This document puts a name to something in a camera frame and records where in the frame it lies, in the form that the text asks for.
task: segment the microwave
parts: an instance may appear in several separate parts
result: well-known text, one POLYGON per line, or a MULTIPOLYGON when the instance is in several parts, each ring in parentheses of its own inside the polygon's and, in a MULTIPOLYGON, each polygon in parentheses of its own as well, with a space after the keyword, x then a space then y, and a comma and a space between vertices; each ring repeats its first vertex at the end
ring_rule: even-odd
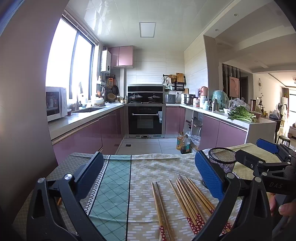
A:
POLYGON ((46 87, 47 121, 67 115, 67 91, 62 87, 46 87))

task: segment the upper cabinet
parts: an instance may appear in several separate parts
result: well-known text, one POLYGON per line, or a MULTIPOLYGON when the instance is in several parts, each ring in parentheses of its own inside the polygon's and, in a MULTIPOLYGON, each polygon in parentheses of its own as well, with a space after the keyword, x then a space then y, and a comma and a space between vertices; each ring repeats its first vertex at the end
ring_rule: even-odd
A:
POLYGON ((111 53, 111 67, 131 67, 133 65, 133 46, 108 48, 111 53))

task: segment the plastic bottle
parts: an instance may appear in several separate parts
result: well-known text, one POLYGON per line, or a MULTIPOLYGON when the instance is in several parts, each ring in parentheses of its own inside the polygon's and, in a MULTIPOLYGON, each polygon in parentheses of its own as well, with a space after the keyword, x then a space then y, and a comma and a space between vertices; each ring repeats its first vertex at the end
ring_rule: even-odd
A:
POLYGON ((182 140, 181 145, 181 154, 190 153, 190 140, 187 135, 185 135, 184 139, 182 140))
POLYGON ((176 146, 177 150, 181 150, 181 144, 182 144, 183 139, 184 139, 183 132, 181 132, 181 133, 179 133, 179 136, 177 137, 177 146, 176 146))

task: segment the recessed light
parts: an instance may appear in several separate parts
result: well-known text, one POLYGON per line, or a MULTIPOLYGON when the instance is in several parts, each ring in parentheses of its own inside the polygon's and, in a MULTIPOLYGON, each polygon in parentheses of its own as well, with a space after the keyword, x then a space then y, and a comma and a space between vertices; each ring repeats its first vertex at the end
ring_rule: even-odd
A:
POLYGON ((156 23, 139 23, 141 38, 154 38, 156 23))

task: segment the window frame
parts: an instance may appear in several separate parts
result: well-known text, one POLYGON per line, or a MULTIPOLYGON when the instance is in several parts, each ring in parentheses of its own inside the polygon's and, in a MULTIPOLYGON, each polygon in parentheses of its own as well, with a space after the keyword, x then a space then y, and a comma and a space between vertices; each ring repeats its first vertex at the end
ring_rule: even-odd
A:
POLYGON ((72 93, 72 77, 73 77, 73 64, 74 64, 74 56, 75 56, 75 50, 76 50, 76 45, 77 45, 77 40, 78 36, 82 36, 87 42, 91 44, 91 56, 90 56, 90 61, 89 61, 89 89, 88 89, 88 99, 91 99, 91 77, 92 77, 92 63, 94 60, 94 47, 95 44, 89 40, 83 32, 81 32, 73 23, 71 23, 67 18, 64 16, 61 17, 63 21, 65 21, 67 24, 69 24, 72 28, 77 30, 76 36, 75 36, 75 41, 73 45, 73 51, 72 51, 72 58, 71 58, 71 66, 70 66, 70 78, 69 78, 69 99, 73 99, 73 93, 72 93))

